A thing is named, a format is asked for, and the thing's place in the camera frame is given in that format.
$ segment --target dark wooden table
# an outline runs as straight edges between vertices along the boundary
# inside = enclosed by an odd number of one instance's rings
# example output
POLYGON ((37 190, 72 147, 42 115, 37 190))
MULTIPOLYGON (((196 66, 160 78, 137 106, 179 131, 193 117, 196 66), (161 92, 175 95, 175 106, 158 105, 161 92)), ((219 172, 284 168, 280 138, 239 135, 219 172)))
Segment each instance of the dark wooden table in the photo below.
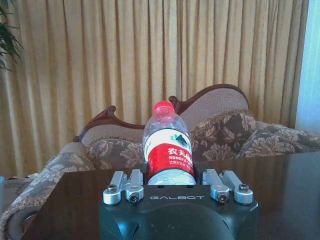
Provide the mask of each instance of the dark wooden table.
MULTIPOLYGON (((210 165, 217 172, 235 171, 253 189, 259 203, 259 239, 320 239, 320 153, 210 165)), ((98 239, 98 205, 113 172, 65 173, 22 239, 98 239)))

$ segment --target beige curtain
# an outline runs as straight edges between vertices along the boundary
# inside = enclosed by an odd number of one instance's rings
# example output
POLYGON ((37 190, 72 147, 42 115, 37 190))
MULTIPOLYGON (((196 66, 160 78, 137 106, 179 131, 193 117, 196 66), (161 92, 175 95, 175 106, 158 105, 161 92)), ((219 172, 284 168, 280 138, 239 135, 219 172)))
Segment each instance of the beige curtain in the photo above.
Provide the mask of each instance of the beige curtain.
POLYGON ((22 59, 0 79, 0 175, 38 172, 97 113, 228 83, 259 120, 296 117, 306 0, 17 0, 22 59))

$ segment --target sofa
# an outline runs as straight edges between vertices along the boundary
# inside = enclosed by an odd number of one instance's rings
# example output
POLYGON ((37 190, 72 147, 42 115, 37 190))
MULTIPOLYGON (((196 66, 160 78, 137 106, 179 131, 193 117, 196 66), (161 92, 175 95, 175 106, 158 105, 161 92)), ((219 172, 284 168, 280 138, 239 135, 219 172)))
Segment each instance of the sofa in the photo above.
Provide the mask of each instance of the sofa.
MULTIPOLYGON (((185 121, 194 162, 315 152, 320 135, 257 121, 246 95, 236 86, 209 86, 187 101, 171 96, 175 112, 185 121)), ((66 172, 131 168, 144 161, 144 125, 115 116, 110 106, 93 118, 73 142, 51 158, 45 168, 0 218, 0 239, 20 239, 31 216, 44 204, 66 172)))

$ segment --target screw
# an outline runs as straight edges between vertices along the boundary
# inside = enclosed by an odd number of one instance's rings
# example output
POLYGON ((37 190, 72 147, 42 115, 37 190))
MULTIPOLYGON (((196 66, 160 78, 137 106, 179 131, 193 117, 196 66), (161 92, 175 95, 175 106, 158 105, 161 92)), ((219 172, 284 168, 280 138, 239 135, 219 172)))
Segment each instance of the screw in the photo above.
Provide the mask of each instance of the screw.
POLYGON ((240 192, 247 192, 249 190, 249 186, 247 184, 239 184, 239 191, 240 192))
POLYGON ((131 194, 131 196, 129 197, 129 202, 132 204, 135 204, 138 201, 139 201, 139 197, 135 193, 131 194))
POLYGON ((110 185, 108 185, 108 187, 106 188, 106 192, 107 192, 108 194, 113 194, 113 193, 115 193, 116 191, 117 191, 117 186, 114 185, 114 184, 110 184, 110 185))
POLYGON ((227 196, 224 194, 219 194, 217 199, 221 204, 224 204, 228 200, 227 196))

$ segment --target floral pillow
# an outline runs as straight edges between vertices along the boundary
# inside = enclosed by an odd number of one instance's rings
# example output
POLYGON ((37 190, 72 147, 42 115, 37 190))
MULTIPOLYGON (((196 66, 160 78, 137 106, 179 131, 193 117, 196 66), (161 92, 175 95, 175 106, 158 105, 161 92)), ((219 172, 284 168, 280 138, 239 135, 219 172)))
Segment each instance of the floral pillow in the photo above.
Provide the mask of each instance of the floral pillow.
POLYGON ((320 150, 320 134, 288 128, 284 125, 271 124, 266 131, 286 138, 292 142, 320 150))
POLYGON ((95 170, 90 160, 76 153, 62 153, 53 157, 30 183, 30 185, 15 199, 12 205, 23 199, 41 198, 45 201, 55 188, 64 173, 95 170))
POLYGON ((316 152, 320 150, 319 137, 319 135, 273 124, 255 131, 236 158, 316 152))
POLYGON ((224 111, 200 123, 190 132, 195 162, 235 159, 256 129, 249 110, 224 111))
POLYGON ((133 168, 145 160, 140 142, 103 138, 91 144, 89 157, 97 169, 133 168))

